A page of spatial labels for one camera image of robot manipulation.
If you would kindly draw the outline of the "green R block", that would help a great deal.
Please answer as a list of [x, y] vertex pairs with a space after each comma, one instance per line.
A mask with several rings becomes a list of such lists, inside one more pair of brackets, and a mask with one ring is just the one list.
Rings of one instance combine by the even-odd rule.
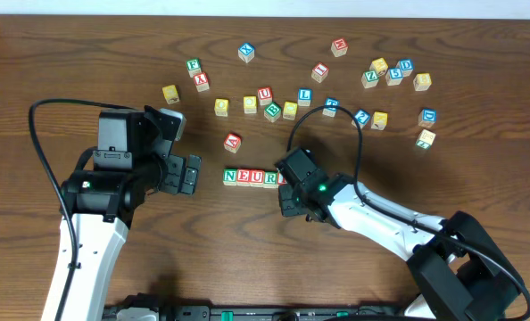
[[266, 171], [264, 173], [263, 187], [270, 189], [277, 188], [277, 172]]

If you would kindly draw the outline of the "green N block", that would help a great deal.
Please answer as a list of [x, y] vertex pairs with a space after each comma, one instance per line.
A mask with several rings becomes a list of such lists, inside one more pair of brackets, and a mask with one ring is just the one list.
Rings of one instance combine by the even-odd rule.
[[224, 185], [237, 185], [237, 170], [236, 169], [224, 169], [222, 182]]

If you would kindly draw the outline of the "red E block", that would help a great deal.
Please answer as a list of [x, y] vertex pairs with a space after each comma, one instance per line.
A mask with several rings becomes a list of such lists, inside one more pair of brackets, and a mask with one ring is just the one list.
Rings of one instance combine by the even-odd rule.
[[240, 186], [250, 186], [251, 185], [251, 170], [238, 169], [236, 171], [236, 184]]

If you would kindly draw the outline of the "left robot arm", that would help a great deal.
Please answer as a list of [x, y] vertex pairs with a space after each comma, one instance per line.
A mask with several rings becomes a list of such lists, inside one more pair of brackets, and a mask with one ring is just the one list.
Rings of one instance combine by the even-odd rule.
[[186, 117], [168, 109], [101, 111], [97, 145], [55, 187], [62, 221], [44, 320], [102, 319], [136, 208], [152, 193], [194, 193], [201, 158], [171, 152], [185, 126]]

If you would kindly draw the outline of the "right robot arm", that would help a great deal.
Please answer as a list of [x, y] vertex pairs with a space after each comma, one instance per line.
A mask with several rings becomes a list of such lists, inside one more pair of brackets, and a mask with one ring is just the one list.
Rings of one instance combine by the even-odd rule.
[[467, 213], [442, 218], [407, 209], [350, 175], [330, 177], [302, 148], [276, 167], [285, 180], [279, 187], [283, 216], [304, 215], [363, 235], [406, 262], [420, 295], [404, 316], [499, 320], [519, 296], [523, 280]]

